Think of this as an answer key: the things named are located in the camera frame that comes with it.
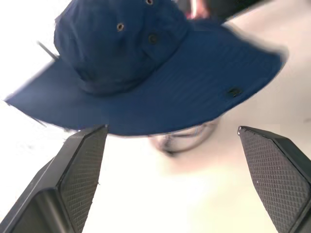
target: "metal eyelet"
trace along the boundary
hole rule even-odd
[[[117,30],[118,32],[121,32],[124,29],[124,24],[123,23],[118,23],[117,24]]]
[[[158,41],[157,35],[155,33],[149,34],[148,41],[150,44],[155,45]]]
[[[147,3],[148,5],[153,5],[154,1],[153,1],[153,0],[146,0],[146,3]]]
[[[238,88],[232,88],[228,91],[228,94],[231,95],[232,97],[236,97],[240,94],[242,94],[242,90],[238,89]]]

